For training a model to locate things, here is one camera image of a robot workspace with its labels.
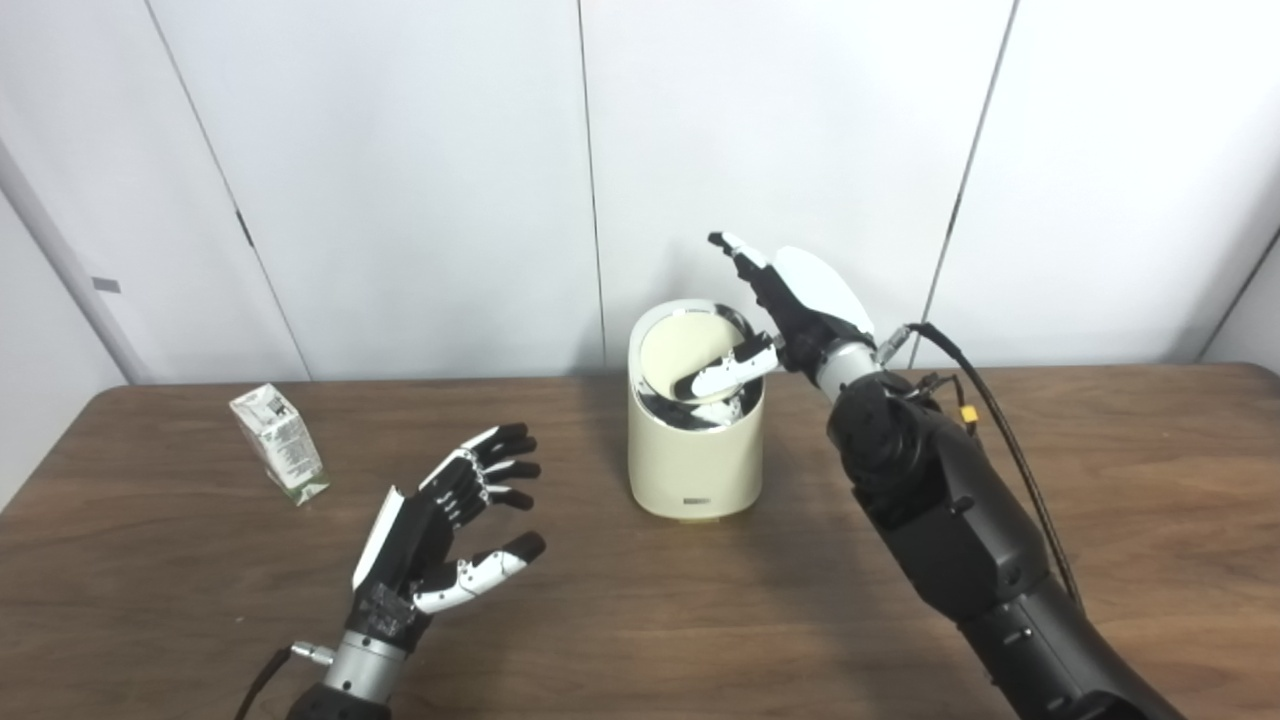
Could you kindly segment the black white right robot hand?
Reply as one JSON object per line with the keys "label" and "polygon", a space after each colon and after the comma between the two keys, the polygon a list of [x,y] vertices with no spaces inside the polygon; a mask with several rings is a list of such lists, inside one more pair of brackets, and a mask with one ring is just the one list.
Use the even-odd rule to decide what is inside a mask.
{"label": "black white right robot hand", "polygon": [[676,380],[677,400],[709,398],[782,369],[805,375],[835,402],[851,383],[883,372],[873,323],[828,263],[791,246],[765,259],[724,232],[710,233],[708,241],[732,259],[776,332],[750,334],[724,356]]}

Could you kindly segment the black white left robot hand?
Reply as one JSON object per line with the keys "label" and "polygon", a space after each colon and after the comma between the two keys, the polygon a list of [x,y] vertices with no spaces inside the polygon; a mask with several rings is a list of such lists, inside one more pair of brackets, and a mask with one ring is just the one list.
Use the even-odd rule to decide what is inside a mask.
{"label": "black white left robot hand", "polygon": [[493,427],[445,455],[412,495],[392,487],[352,575],[346,630],[413,653],[436,615],[540,557],[547,542],[532,530],[468,559],[449,556],[457,533],[488,509],[532,509],[532,497],[508,482],[540,475],[540,465],[525,460],[536,446],[524,423]]}

